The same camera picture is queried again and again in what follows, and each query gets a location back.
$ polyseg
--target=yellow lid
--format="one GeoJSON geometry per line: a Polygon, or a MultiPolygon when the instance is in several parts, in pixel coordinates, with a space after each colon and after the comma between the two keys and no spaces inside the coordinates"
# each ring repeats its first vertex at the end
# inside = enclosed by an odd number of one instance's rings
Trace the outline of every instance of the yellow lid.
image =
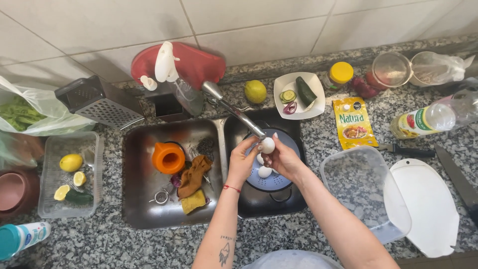
{"type": "Polygon", "coordinates": [[[333,81],[344,84],[354,76],[354,68],[349,63],[338,62],[330,68],[329,74],[333,81]]]}

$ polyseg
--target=white cutting board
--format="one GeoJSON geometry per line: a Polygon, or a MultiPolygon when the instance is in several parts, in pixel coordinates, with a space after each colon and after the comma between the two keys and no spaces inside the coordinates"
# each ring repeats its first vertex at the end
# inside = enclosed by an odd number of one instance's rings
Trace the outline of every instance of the white cutting board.
{"type": "Polygon", "coordinates": [[[460,216],[440,175],[417,159],[404,159],[390,171],[412,217],[407,238],[429,258],[453,253],[460,216]]]}

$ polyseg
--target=yogurt bottle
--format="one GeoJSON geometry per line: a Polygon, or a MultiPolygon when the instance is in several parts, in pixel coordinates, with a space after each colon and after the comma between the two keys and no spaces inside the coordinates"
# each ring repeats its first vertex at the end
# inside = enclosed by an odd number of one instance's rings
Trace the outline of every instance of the yogurt bottle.
{"type": "Polygon", "coordinates": [[[51,230],[47,222],[7,224],[0,227],[0,260],[9,259],[16,253],[45,240],[51,230]]]}

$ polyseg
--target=kitchen knife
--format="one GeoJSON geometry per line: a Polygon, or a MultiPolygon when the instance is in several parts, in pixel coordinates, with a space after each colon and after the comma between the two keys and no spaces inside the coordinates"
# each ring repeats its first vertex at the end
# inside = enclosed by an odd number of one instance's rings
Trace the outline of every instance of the kitchen knife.
{"type": "Polygon", "coordinates": [[[434,158],[435,151],[434,150],[422,150],[417,148],[405,148],[399,147],[397,144],[380,144],[379,146],[374,147],[378,150],[387,150],[393,153],[407,155],[416,158],[434,158]]]}
{"type": "Polygon", "coordinates": [[[450,154],[439,145],[435,144],[435,151],[445,168],[445,172],[450,177],[453,185],[458,190],[461,198],[465,202],[465,206],[470,214],[471,219],[478,226],[478,193],[468,182],[467,178],[461,172],[460,167],[451,158],[450,154]]]}

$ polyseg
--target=red cutting board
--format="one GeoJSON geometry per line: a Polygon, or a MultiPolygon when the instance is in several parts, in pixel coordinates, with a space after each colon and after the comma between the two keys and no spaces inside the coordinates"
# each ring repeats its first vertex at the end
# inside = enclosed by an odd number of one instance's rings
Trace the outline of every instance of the red cutting board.
{"type": "MultiPolygon", "coordinates": [[[[223,58],[184,45],[180,42],[173,44],[173,55],[179,58],[174,61],[178,74],[194,89],[200,90],[204,81],[217,83],[224,76],[226,62],[223,58]]],[[[142,84],[141,76],[145,75],[156,80],[154,65],[162,44],[149,47],[136,55],[131,63],[131,76],[142,84]]]]}

